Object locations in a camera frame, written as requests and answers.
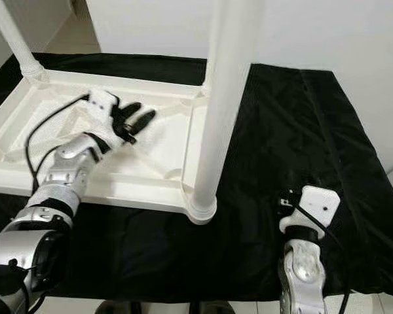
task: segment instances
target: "white floor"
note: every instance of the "white floor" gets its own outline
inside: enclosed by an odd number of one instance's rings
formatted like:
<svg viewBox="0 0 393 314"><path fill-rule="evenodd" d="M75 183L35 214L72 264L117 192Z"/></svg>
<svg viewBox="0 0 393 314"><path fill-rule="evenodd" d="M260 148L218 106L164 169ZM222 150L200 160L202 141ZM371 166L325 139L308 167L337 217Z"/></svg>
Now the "white floor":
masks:
<svg viewBox="0 0 393 314"><path fill-rule="evenodd" d="M96 54L100 47L93 29L85 0L79 0L69 17L45 52L53 54Z"/></svg>
<svg viewBox="0 0 393 314"><path fill-rule="evenodd" d="M100 52L85 0L78 0L75 14L63 25L46 52L55 54L93 54ZM102 300L46 298L40 314L93 314ZM341 297L326 298L329 314L337 314ZM231 302L237 314L278 314L278 302ZM143 304L144 314L185 314L188 304ZM353 294L346 314L393 314L393 296Z"/></svg>
<svg viewBox="0 0 393 314"><path fill-rule="evenodd" d="M328 314L337 314L342 298L326 298ZM45 299L38 314L78 313L93 314L103 300L51 298ZM236 314L279 314L280 305L275 302L230 302ZM145 303L143 314L187 314L189 304ZM353 294L346 314L393 314L393 296L387 294Z"/></svg>

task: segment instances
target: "shoe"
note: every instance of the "shoe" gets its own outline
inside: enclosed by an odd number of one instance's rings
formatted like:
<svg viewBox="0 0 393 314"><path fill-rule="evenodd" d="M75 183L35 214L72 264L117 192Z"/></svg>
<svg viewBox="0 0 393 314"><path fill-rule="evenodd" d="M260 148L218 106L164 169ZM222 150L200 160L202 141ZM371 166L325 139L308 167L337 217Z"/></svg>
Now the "shoe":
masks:
<svg viewBox="0 0 393 314"><path fill-rule="evenodd" d="M227 301L209 301L200 303L200 314L236 314Z"/></svg>
<svg viewBox="0 0 393 314"><path fill-rule="evenodd" d="M130 302L103 301L94 314L131 314Z"/></svg>

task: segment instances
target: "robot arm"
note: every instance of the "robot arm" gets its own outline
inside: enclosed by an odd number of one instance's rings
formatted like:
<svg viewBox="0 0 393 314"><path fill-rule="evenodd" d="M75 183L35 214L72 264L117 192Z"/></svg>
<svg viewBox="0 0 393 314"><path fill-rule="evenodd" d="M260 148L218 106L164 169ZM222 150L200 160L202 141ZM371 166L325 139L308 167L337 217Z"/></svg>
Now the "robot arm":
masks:
<svg viewBox="0 0 393 314"><path fill-rule="evenodd" d="M305 186L299 206L328 227L339 202L339 196L332 190ZM281 200L281 203L291 206L288 200ZM284 245L284 259L278 270L282 285L281 313L326 314L322 293L326 273L318 245L325 236L324 231L297 208L281 219L280 230L289 239Z"/></svg>
<svg viewBox="0 0 393 314"><path fill-rule="evenodd" d="M0 314L29 308L63 275L68 234L88 176L111 150L135 143L135 134L155 116L150 111L130 126L125 120L139 103L123 109L110 93L93 90L82 98L96 121L89 132L60 146L45 180L28 204L0 233Z"/></svg>

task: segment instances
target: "wire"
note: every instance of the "wire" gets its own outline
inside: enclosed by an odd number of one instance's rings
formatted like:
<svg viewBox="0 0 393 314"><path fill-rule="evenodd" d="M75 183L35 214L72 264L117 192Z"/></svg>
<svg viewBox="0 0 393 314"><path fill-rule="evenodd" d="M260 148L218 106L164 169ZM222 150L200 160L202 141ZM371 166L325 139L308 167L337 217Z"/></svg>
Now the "wire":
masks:
<svg viewBox="0 0 393 314"><path fill-rule="evenodd" d="M29 144L31 142L31 138L32 136L36 133L36 131L48 120L50 120L53 116L56 116L57 114L59 114L60 112L66 110L67 108L71 107L72 105L74 105L76 102L80 101L80 100L87 100L88 99L88 95L82 95L76 99L74 99L73 101L71 101L70 103L68 103L67 105L64 105L63 107L59 108L58 110L54 111L52 114L48 115L46 118L44 118L40 123L38 123L34 129L31 131L31 133L29 133L28 138L26 139L25 142L25 157L26 157L26 162L28 163L28 167L29 167L29 172L31 173L32 179L33 179L33 185L32 185L32 191L34 191L34 188L36 186L39 186L38 183L38 179L36 178L35 175L35 170L33 168L33 164L31 161L31 156L29 154Z"/></svg>
<svg viewBox="0 0 393 314"><path fill-rule="evenodd" d="M37 303L35 303L35 305L28 311L28 314L34 314L41 307L42 303L44 303L44 300L45 292L42 293L42 295L37 300Z"/></svg>
<svg viewBox="0 0 393 314"><path fill-rule="evenodd" d="M33 180L33 186L32 186L32 194L35 193L37 191L37 189L39 188L39 182L38 182L38 173L41 170L41 167L45 161L45 159L48 157L49 154L51 154L54 150L56 150L58 147L60 147L59 145L52 147L48 152L45 153L45 155L42 157L41 161L38 164L38 167L34 173L34 180Z"/></svg>
<svg viewBox="0 0 393 314"><path fill-rule="evenodd" d="M315 219L311 214L309 214L305 209L303 209L300 205L295 206L296 209L300 211L303 215L305 215L308 219L310 219L317 227L319 227L323 232L332 238L332 240L336 243L338 248L341 250L344 259L345 259L345 283L344 283L344 293L343 293L343 299L341 303L341 307L339 308L339 314L345 313L346 305L349 300L349 294L350 294L350 289L349 289L349 259L348 259L348 253L343 247L342 243L337 239L335 234L333 234L332 231L330 231L328 228L326 228L322 223L320 223L319 220Z"/></svg>
<svg viewBox="0 0 393 314"><path fill-rule="evenodd" d="M9 267L9 270L12 272L14 278L20 285L20 289L22 290L22 294L24 295L24 300L25 300L24 314L29 314L28 310L29 310L30 300L29 300L28 288L26 287L24 280L20 277L20 274L18 273L18 271L26 271L26 270L17 266L17 260L15 258L9 260L9 264L7 265L7 267Z"/></svg>

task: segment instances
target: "black cloth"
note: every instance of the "black cloth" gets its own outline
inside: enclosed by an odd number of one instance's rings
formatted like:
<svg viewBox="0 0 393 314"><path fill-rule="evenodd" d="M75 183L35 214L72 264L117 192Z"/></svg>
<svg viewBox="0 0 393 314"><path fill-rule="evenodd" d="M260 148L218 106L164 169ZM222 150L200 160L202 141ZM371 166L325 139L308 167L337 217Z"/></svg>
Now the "black cloth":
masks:
<svg viewBox="0 0 393 314"><path fill-rule="evenodd" d="M47 68L199 85L205 60L115 54L37 54ZM0 70L0 103L20 80L16 60ZM350 286L393 294L393 190L336 78L253 64L221 182L205 226L185 215L81 204L69 263L54 295L187 302L275 300L284 237L281 191L291 184L330 188L342 202L321 241L325 294ZM25 198L0 195L0 228Z"/></svg>

